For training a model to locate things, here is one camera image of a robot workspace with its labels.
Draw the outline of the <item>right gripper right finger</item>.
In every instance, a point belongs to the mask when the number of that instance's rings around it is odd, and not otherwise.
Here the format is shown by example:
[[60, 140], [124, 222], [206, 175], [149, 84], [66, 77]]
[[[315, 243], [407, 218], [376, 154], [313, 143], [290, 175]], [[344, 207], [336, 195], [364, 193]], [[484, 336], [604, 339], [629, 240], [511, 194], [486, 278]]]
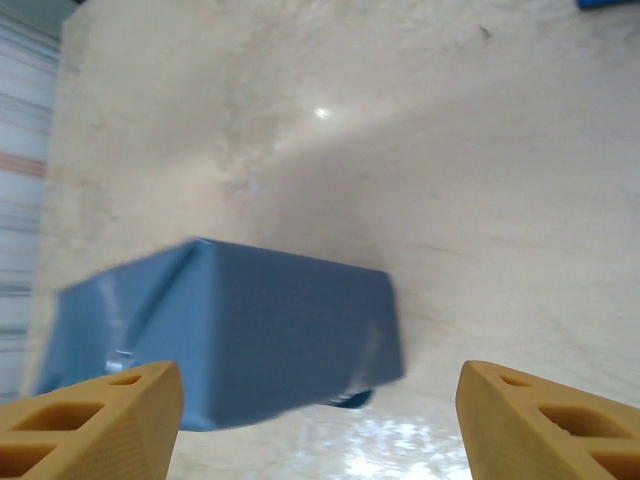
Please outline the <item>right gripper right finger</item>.
[[456, 413], [473, 480], [640, 480], [638, 408], [467, 361]]

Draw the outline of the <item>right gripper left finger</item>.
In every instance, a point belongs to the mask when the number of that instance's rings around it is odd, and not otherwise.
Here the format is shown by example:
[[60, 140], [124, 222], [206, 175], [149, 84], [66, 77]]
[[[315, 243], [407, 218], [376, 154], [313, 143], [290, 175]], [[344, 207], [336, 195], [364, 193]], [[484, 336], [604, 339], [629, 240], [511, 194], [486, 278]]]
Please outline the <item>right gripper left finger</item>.
[[166, 480], [183, 407], [171, 361], [0, 405], [0, 480]]

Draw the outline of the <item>blue tape dispenser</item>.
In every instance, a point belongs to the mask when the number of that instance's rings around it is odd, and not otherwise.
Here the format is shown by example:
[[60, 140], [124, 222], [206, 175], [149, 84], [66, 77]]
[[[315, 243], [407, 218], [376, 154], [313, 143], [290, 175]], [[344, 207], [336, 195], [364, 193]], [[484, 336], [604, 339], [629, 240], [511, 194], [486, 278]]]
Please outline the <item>blue tape dispenser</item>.
[[580, 10], [590, 11], [617, 5], [640, 3], [640, 0], [575, 0], [575, 2]]

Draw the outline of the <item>blue wrapping paper sheet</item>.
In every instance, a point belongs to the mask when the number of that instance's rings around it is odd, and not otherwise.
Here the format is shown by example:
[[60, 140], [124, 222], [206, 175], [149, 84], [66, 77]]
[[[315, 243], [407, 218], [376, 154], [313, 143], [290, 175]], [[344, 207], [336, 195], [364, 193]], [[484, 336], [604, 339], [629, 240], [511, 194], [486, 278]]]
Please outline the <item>blue wrapping paper sheet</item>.
[[181, 370], [182, 428], [358, 408], [404, 375], [390, 276], [197, 238], [61, 289], [33, 390], [158, 361]]

